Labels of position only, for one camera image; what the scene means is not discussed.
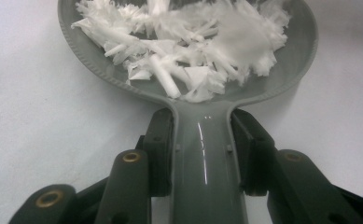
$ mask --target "white shredded material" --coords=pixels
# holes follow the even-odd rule
[[[202,1],[170,10],[169,0],[148,0],[141,7],[81,0],[77,11],[84,19],[72,27],[82,29],[115,65],[123,64],[128,84],[155,76],[170,98],[199,103],[224,94],[228,81],[243,85],[251,73],[269,75],[273,53],[286,43],[290,16],[284,1]],[[174,78],[188,91],[181,92]]]

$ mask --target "white surface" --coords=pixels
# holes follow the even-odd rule
[[[319,29],[300,85],[244,107],[278,148],[307,154],[335,185],[363,195],[363,0],[309,0]],[[82,190],[109,174],[161,108],[94,76],[61,33],[57,1],[0,2],[0,223],[33,192]],[[156,223],[165,203],[154,202]],[[265,209],[248,201],[248,211]],[[251,223],[270,223],[261,215]]]

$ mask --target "gray plastic spoon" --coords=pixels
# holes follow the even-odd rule
[[[238,106],[288,90],[307,72],[317,48],[317,29],[309,7],[302,0],[286,2],[285,8],[292,16],[286,29],[288,40],[285,47],[275,52],[277,65],[269,77],[252,76],[242,87],[228,83],[224,95],[217,95],[210,102],[190,104],[166,97],[157,81],[125,84],[127,71],[114,66],[80,29],[71,29],[73,22],[82,19],[76,11],[76,1],[59,0],[58,5],[63,34],[76,56],[96,76],[173,111],[170,223],[247,223],[230,113]]]

